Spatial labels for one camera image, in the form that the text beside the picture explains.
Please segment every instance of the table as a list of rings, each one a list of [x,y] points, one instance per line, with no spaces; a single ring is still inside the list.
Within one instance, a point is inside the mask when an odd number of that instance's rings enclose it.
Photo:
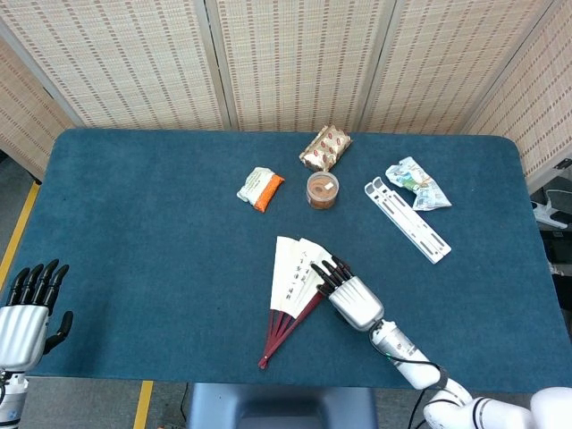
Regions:
[[[257,368],[277,235],[346,259],[386,319],[468,389],[572,384],[570,343],[517,149],[486,136],[353,133],[332,172],[336,205],[311,209],[298,160],[314,133],[68,130],[55,144],[11,277],[71,266],[55,310],[68,340],[36,375],[203,383],[404,387],[327,302]],[[405,156],[453,207],[423,213],[452,252],[430,264],[364,185]],[[236,192],[255,166],[285,178],[265,214]],[[409,203],[413,194],[398,192]]]

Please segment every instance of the yellow floor tape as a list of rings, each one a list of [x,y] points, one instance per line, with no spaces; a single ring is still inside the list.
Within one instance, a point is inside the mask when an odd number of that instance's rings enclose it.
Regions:
[[[12,265],[14,256],[16,255],[16,250],[20,244],[21,236],[24,233],[24,228],[26,228],[26,223],[28,223],[29,214],[32,211],[32,207],[36,202],[36,197],[38,196],[39,186],[37,183],[32,184],[29,189],[28,196],[26,197],[26,202],[24,207],[20,212],[20,217],[8,243],[4,257],[2,258],[2,264],[0,264],[0,291],[6,282],[6,277],[10,271],[10,266]],[[133,429],[145,429],[147,425],[147,413],[149,411],[149,404],[151,403],[151,393],[153,391],[153,382],[143,382],[141,384],[141,392],[139,394],[139,404],[137,405],[137,414],[135,415],[135,423],[133,424]]]

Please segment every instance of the container lid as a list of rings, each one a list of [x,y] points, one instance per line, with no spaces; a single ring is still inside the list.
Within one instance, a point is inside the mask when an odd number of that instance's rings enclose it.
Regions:
[[[331,201],[338,195],[340,184],[330,172],[315,172],[308,178],[306,189],[314,201]]]

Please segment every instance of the food package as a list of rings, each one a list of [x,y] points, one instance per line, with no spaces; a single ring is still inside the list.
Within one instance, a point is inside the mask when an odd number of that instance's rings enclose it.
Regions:
[[[315,172],[328,172],[351,143],[349,135],[334,125],[323,127],[299,156]]]
[[[437,182],[411,156],[402,159],[398,165],[392,165],[385,175],[394,185],[415,192],[414,210],[429,211],[451,206]]]
[[[250,203],[256,210],[264,213],[274,193],[284,181],[278,174],[264,167],[256,167],[248,175],[244,186],[236,194],[245,203]]]

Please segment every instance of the paper fan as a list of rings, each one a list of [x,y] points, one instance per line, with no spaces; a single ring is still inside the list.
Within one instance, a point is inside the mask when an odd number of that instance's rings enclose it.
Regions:
[[[333,264],[332,255],[312,241],[276,239],[268,332],[260,368],[266,368],[272,354],[322,300],[316,289],[322,280],[310,264],[322,267],[323,260]]]

